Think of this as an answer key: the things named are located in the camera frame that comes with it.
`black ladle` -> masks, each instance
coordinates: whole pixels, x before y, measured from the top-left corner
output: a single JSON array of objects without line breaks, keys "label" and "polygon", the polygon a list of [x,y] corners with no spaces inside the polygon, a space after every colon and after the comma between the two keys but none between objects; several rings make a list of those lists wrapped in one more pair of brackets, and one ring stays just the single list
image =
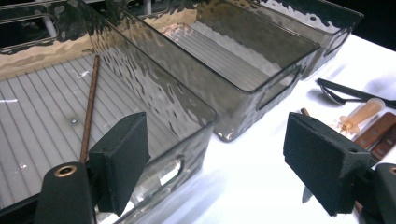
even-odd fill
[{"label": "black ladle", "polygon": [[[319,78],[317,80],[317,83],[319,84],[320,88],[322,89],[323,93],[325,93],[326,96],[329,97],[329,99],[331,99],[333,102],[339,104],[339,105],[344,105],[346,102],[367,102],[368,100],[370,100],[371,98],[378,98],[381,99],[382,101],[384,101],[385,105],[387,107],[396,109],[396,101],[391,101],[391,100],[387,100],[363,91],[357,91],[354,89],[351,89],[349,87],[346,86],[342,86],[333,82],[330,82],[328,80]],[[334,91],[339,91],[345,94],[348,94],[350,96],[356,97],[355,99],[344,99],[340,96],[338,96],[337,94],[335,94],[334,92],[332,92],[331,90]]]}]

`transparent gray bin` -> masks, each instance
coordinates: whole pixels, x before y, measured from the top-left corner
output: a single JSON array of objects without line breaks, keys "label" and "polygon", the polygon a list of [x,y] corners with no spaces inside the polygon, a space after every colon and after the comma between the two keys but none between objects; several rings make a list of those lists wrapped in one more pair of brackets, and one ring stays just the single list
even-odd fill
[{"label": "transparent gray bin", "polygon": [[53,37],[0,49],[0,208],[34,197],[51,167],[78,160],[98,54],[90,147],[124,116],[147,113],[151,159],[121,216],[137,220],[202,167],[216,112],[83,2],[0,7],[0,25],[44,18]]},{"label": "transparent gray bin", "polygon": [[140,18],[129,3],[107,0],[109,20],[214,106],[214,132],[223,141],[289,95],[318,48],[227,1],[172,1],[166,11]]},{"label": "transparent gray bin", "polygon": [[335,56],[363,15],[323,0],[228,0],[320,44],[304,77]]}]

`white tablecloth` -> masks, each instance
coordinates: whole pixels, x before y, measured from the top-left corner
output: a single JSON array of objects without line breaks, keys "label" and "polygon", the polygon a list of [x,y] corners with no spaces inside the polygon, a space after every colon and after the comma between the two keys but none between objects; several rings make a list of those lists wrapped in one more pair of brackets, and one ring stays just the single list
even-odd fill
[{"label": "white tablecloth", "polygon": [[[313,197],[302,204],[304,184],[284,162],[290,111],[306,107],[332,124],[358,103],[334,105],[316,79],[396,99],[396,52],[352,35],[338,54],[231,143],[211,137],[202,170],[141,219],[141,223],[358,223],[356,215],[330,217]],[[380,113],[395,110],[387,108]],[[396,163],[396,150],[383,160]]]}]

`utensil handle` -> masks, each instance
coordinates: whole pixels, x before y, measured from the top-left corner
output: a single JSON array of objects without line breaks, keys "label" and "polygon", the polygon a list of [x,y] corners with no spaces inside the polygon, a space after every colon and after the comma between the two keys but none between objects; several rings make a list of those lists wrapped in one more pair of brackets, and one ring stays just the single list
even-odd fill
[{"label": "utensil handle", "polygon": [[346,93],[348,95],[361,98],[362,100],[365,100],[365,101],[368,101],[371,98],[378,98],[378,99],[381,99],[382,101],[384,101],[384,103],[387,107],[396,109],[396,101],[387,100],[382,97],[375,96],[375,95],[372,95],[372,94],[364,92],[364,91],[357,91],[357,90],[351,89],[349,87],[342,86],[342,85],[330,82],[330,81],[322,79],[322,78],[318,78],[317,83],[323,87],[328,88],[328,89],[340,91],[342,93]]}]

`plastic tray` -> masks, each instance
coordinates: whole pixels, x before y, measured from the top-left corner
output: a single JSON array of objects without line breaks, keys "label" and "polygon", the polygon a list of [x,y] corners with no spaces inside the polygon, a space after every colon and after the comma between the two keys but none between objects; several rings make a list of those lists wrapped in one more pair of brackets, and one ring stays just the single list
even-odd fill
[{"label": "plastic tray", "polygon": [[226,1],[173,1],[140,18],[128,1],[106,2],[117,29],[214,106],[227,142],[291,93],[318,48]]},{"label": "plastic tray", "polygon": [[303,77],[336,55],[363,18],[359,12],[323,0],[229,1],[320,44]]},{"label": "plastic tray", "polygon": [[0,7],[0,23],[43,17],[53,37],[0,49],[1,208],[37,194],[51,167],[78,160],[98,54],[90,147],[124,116],[147,113],[151,159],[121,217],[138,219],[201,168],[216,112],[83,2]]}]

